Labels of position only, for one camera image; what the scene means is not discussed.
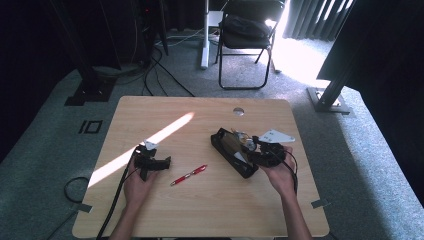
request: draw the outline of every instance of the right hand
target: right hand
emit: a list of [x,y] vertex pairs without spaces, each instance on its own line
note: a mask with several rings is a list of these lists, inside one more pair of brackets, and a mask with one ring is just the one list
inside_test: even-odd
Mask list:
[[[284,146],[284,149],[289,153],[293,152],[292,147]],[[284,161],[291,169],[295,170],[295,163],[292,161],[292,156],[290,154],[286,154],[286,159]],[[295,193],[292,174],[284,164],[280,163],[270,168],[259,167],[266,173],[271,185],[277,190],[281,197]]]

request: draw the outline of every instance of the black device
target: black device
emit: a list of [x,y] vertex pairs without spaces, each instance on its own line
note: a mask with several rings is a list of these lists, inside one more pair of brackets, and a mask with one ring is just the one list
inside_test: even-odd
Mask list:
[[140,169],[140,177],[143,181],[147,180],[149,171],[160,171],[169,169],[171,157],[165,160],[156,160],[156,148],[148,150],[146,146],[139,144],[131,155],[131,160],[134,162],[134,167]]
[[258,166],[274,167],[284,162],[286,150],[279,143],[266,143],[242,132],[220,128],[211,135],[211,143],[244,178],[251,177]]

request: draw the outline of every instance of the black curtain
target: black curtain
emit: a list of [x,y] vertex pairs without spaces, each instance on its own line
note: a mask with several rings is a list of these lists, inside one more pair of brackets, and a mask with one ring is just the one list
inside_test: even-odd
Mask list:
[[357,0],[317,78],[344,81],[361,93],[424,205],[422,29],[421,0]]
[[75,69],[39,1],[0,0],[0,163]]

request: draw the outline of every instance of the cable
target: cable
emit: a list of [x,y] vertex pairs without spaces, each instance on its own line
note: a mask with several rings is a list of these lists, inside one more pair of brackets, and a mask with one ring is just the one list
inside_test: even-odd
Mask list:
[[[202,31],[203,30],[203,28],[202,29],[199,29],[199,30],[197,30],[195,33],[193,33],[192,35],[189,35],[189,36],[187,36],[187,37],[185,37],[184,39],[182,39],[182,40],[180,40],[179,42],[177,42],[177,43],[174,43],[174,44],[171,44],[171,45],[168,45],[168,47],[173,47],[173,46],[177,46],[178,44],[180,44],[180,43],[182,43],[182,42],[184,42],[184,41],[186,41],[187,39],[190,39],[190,38],[192,38],[192,37],[197,37],[198,35],[198,33],[200,32],[200,31]],[[167,39],[171,39],[171,38],[179,38],[179,37],[183,37],[183,36],[170,36],[170,37],[167,37]],[[162,43],[162,41],[159,41],[159,42],[157,42],[155,45],[161,45],[161,43]]]
[[137,80],[139,80],[141,77],[143,76],[143,74],[140,74],[140,76],[135,77],[134,79],[128,80],[127,82],[123,82],[123,83],[115,83],[116,86],[123,86],[123,85],[128,85],[130,83],[133,83]]
[[67,222],[67,221],[69,221],[69,219],[71,219],[75,214],[77,214],[78,213],[78,211],[74,211],[74,212],[72,212],[71,214],[69,214],[69,216],[65,219],[65,221],[63,221],[60,225],[59,225],[59,227],[57,227],[51,234],[50,234],[50,236],[47,238],[47,240],[50,240],[50,239],[52,239],[52,237],[56,234],[56,232],[57,231],[59,231],[59,229],[61,229],[62,227],[63,227],[63,225],[65,225],[65,223]]
[[128,174],[128,176],[124,179],[124,182],[127,181],[127,179],[135,172],[137,172],[137,170],[140,168],[136,168],[134,171],[132,171],[130,174]]
[[106,226],[109,223],[110,218],[112,217],[113,211],[115,210],[116,203],[118,202],[119,194],[121,193],[122,186],[124,185],[124,181],[126,179],[126,175],[128,173],[128,168],[129,168],[130,163],[131,163],[131,158],[128,161],[128,164],[127,164],[127,167],[124,170],[124,173],[122,174],[121,181],[119,182],[119,185],[118,185],[118,189],[116,189],[116,193],[115,193],[115,197],[114,197],[113,202],[112,202],[112,206],[110,207],[109,213],[108,213],[105,221],[103,222],[103,226],[100,229],[99,234],[97,234],[96,240],[101,240],[103,232],[105,231]]
[[155,61],[163,70],[165,70],[165,72],[166,73],[168,73],[169,74],[169,76],[171,76],[172,77],[172,79],[174,79],[174,81],[178,84],[178,85],[180,85],[180,87],[182,87],[188,94],[190,94],[192,97],[195,97],[195,95],[192,93],[192,92],[190,92],[190,90],[188,90],[186,87],[184,87],[184,85],[182,85],[175,77],[174,77],[174,75],[172,75],[164,66],[162,66],[162,64],[160,64],[159,63],[159,61],[157,61],[155,58],[153,58],[152,57],[152,59],[153,59],[153,61]]
[[110,31],[109,21],[108,21],[108,19],[107,19],[107,17],[106,17],[106,12],[105,12],[105,9],[104,9],[104,7],[103,7],[103,3],[102,3],[102,1],[101,1],[101,0],[98,0],[98,2],[99,2],[99,4],[100,4],[100,7],[101,7],[102,12],[103,12],[103,17],[104,17],[105,22],[106,22],[106,27],[107,27],[107,30],[109,31],[109,36],[110,36],[110,37],[111,37],[111,39],[112,39],[113,50],[115,51],[115,55],[117,56],[117,55],[118,55],[118,53],[116,52],[115,42],[113,41],[112,32]]
[[149,92],[149,94],[151,95],[151,96],[154,96],[154,94],[153,94],[153,92],[149,89],[149,86],[147,85],[147,78],[148,78],[148,75],[150,74],[150,71],[154,68],[155,69],[155,72],[156,72],[156,81],[158,82],[158,84],[159,84],[159,86],[160,86],[160,88],[162,89],[162,91],[165,93],[165,95],[166,96],[168,96],[168,94],[167,94],[167,92],[165,91],[165,89],[163,88],[163,86],[162,86],[162,84],[160,83],[160,81],[159,81],[159,76],[158,76],[158,74],[157,74],[157,70],[156,70],[156,65],[159,65],[163,70],[165,70],[165,72],[167,73],[167,74],[169,74],[169,76],[171,76],[172,77],[172,79],[180,86],[180,87],[182,87],[187,93],[189,93],[192,97],[195,97],[195,95],[192,93],[192,92],[190,92],[190,90],[188,90],[184,85],[182,85],[175,77],[174,77],[174,75],[172,75],[159,61],[162,59],[162,57],[163,57],[163,54],[162,54],[162,51],[160,50],[160,49],[158,49],[157,47],[154,47],[154,50],[156,50],[158,53],[159,53],[159,57],[158,57],[158,59],[155,59],[153,56],[151,57],[151,59],[153,60],[153,64],[151,64],[150,66],[149,66],[149,68],[148,68],[148,70],[146,71],[146,73],[144,74],[144,79],[143,79],[143,82],[144,82],[144,85],[143,85],[143,88],[142,88],[142,90],[141,90],[141,95],[142,96],[144,96],[144,89],[146,89],[148,92]]
[[293,185],[294,185],[294,192],[297,194],[297,187],[298,187],[298,179],[297,179],[297,160],[294,157],[294,155],[291,152],[288,152],[287,150],[283,150],[284,152],[290,154],[290,156],[293,157],[293,160],[295,162],[295,171],[284,161],[285,159],[281,159],[277,154],[275,154],[273,151],[269,151],[270,153],[272,153],[276,158],[278,158],[282,164],[284,164],[284,166],[287,167],[287,169],[289,169],[290,174],[292,175],[293,178]]
[[334,240],[339,240],[336,236],[334,236],[334,234],[330,231],[329,233],[328,233],[332,238],[334,238]]
[[143,73],[143,66],[140,63],[137,63],[137,68],[135,69],[130,69],[127,70],[125,72],[119,72],[119,73],[107,73],[104,72],[100,69],[97,69],[96,67],[94,67],[94,71],[98,74],[99,77],[112,77],[112,78],[120,78],[120,77],[131,77],[131,76],[136,76],[140,73]]
[[138,47],[138,45],[137,45],[137,43],[138,43],[138,31],[137,31],[137,18],[136,18],[136,16],[134,15],[134,12],[135,12],[135,8],[134,8],[134,6],[133,6],[133,2],[132,1],[130,1],[131,2],[131,8],[132,8],[132,12],[133,12],[133,17],[134,17],[134,29],[135,29],[135,44],[134,44],[134,52],[133,52],[133,55],[132,55],[132,57],[131,57],[131,61],[130,61],[130,63],[132,63],[132,61],[134,60],[134,56],[135,56],[135,53],[137,52],[137,47]]
[[88,178],[86,178],[86,177],[76,177],[76,178],[72,178],[71,180],[69,180],[69,181],[66,183],[66,185],[65,185],[65,187],[64,187],[64,189],[63,189],[63,191],[64,191],[64,193],[65,193],[65,197],[66,197],[69,201],[71,201],[71,202],[73,202],[73,203],[82,203],[82,199],[81,199],[81,200],[75,200],[75,199],[71,198],[71,197],[69,196],[69,194],[68,194],[68,187],[69,187],[69,185],[70,185],[72,182],[77,181],[77,180],[84,180],[84,181],[87,181],[87,184],[88,184],[88,182],[90,181],[90,180],[88,180]]
[[[72,178],[71,180],[69,180],[66,184],[65,184],[65,187],[63,188],[63,191],[64,191],[64,193],[65,193],[65,197],[66,197],[66,199],[68,199],[69,201],[71,201],[71,202],[73,202],[73,203],[77,203],[77,204],[79,204],[79,203],[82,203],[82,199],[81,200],[76,200],[76,199],[74,199],[74,198],[72,198],[72,197],[70,197],[69,196],[69,194],[68,194],[68,187],[69,187],[69,185],[71,184],[71,183],[73,183],[74,181],[77,181],[77,180],[84,180],[84,181],[86,181],[87,183],[90,181],[88,178],[86,178],[86,177],[76,177],[76,178]],[[49,240],[49,239],[51,239],[55,234],[56,234],[56,232],[57,231],[59,231],[59,229],[61,229],[62,227],[63,227],[63,225],[65,225],[65,223],[66,222],[68,222],[69,221],[69,219],[71,219],[75,214],[77,214],[78,213],[78,211],[73,211],[71,214],[69,214],[69,216],[65,219],[65,221],[63,221],[50,235],[49,235],[49,237],[47,237],[47,240]]]

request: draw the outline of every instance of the left hand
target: left hand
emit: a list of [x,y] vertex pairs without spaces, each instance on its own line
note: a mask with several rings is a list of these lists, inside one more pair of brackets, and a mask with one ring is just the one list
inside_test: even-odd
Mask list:
[[144,182],[140,177],[140,169],[136,170],[133,161],[131,161],[128,167],[128,174],[131,174],[131,176],[129,176],[124,183],[124,193],[127,202],[126,207],[133,210],[139,210],[149,194],[159,171],[150,172],[146,182]]

